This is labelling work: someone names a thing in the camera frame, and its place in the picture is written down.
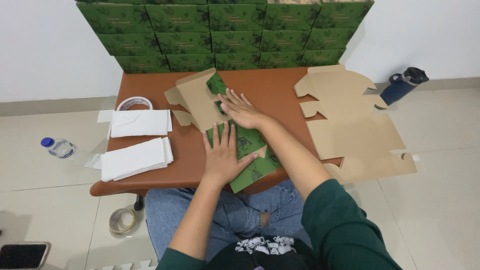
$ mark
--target left hand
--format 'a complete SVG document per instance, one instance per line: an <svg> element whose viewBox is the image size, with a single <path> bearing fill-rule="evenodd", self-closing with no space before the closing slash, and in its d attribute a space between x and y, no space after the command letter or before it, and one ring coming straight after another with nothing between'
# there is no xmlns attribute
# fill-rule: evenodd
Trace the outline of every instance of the left hand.
<svg viewBox="0 0 480 270"><path fill-rule="evenodd" d="M213 125L213 148L208 141L207 132L203 132L205 152L207 155L205 174L202 182L222 188L235 179L258 155L250 154L237 160L237 138L235 125L231 126L228 136L228 122L225 121L220 141L217 123Z"/></svg>

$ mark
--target hand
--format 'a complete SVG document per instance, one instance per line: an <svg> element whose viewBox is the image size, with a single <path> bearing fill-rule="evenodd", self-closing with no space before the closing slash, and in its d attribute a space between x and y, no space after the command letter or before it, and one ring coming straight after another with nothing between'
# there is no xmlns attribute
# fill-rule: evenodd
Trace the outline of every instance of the hand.
<svg viewBox="0 0 480 270"><path fill-rule="evenodd" d="M213 124L213 148L208 141L207 132L203 132L207 160L202 183L211 183L222 188L237 177L258 155L250 154L237 160L237 137L235 125L232 125L228 137L228 122L224 122L222 140L219 141L217 123Z"/></svg>
<svg viewBox="0 0 480 270"><path fill-rule="evenodd" d="M218 99L222 101L220 107L228 114L237 124L248 129L259 129L262 126L262 122L270 117L259 112L248 99L240 94L241 98L235 93L235 91L227 88L227 98L218 94Z"/></svg>

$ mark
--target green shirt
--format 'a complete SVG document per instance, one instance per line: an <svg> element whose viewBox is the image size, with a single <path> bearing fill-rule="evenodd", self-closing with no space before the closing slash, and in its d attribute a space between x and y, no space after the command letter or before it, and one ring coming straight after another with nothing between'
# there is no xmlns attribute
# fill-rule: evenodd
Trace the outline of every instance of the green shirt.
<svg viewBox="0 0 480 270"><path fill-rule="evenodd" d="M312 242L263 236L232 243L209 262L167 248L156 270L399 270L380 229L335 179L308 196L301 223Z"/></svg>

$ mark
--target right hand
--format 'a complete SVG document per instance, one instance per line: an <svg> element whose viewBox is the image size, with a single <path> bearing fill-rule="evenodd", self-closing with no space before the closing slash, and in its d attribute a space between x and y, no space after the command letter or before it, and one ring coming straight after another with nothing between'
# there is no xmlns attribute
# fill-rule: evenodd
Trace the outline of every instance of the right hand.
<svg viewBox="0 0 480 270"><path fill-rule="evenodd" d="M226 93L230 101L218 94L218 99L222 102L220 107L240 126L248 129L259 129L264 121L271 119L259 112L243 94L240 94L239 97L233 89L228 88Z"/></svg>

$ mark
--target jeans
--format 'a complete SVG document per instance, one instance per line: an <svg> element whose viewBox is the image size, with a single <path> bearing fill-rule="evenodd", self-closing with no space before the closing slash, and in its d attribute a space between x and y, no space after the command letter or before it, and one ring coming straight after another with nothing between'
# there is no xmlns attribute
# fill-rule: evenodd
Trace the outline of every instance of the jeans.
<svg viewBox="0 0 480 270"><path fill-rule="evenodd" d="M194 188L150 189L145 197L148 233L158 259L162 258L173 234L190 204ZM222 190L213 216L206 260L220 250L240 241L261 235L298 238L312 246L301 225L303 200L290 180L251 196L239 197ZM271 213L262 229L260 212Z"/></svg>

